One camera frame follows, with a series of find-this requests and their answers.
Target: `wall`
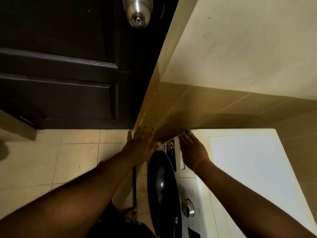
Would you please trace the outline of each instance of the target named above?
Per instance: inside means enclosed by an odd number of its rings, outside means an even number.
[[[316,6],[198,0],[161,80],[317,100]]]
[[[35,140],[36,130],[0,110],[0,141]]]
[[[317,108],[316,100],[160,82],[136,126],[168,140],[186,128],[259,128]]]
[[[317,221],[317,109],[269,127],[276,129]]]

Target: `door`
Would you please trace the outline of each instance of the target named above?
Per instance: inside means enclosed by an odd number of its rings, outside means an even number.
[[[38,129],[133,128],[178,0],[1,0],[0,109]]]

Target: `washing machine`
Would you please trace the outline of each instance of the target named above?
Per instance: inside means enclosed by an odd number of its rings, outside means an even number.
[[[317,234],[314,218],[274,129],[191,131],[214,164]],[[147,188],[157,236],[245,237],[214,194],[184,164],[178,137],[153,153]]]

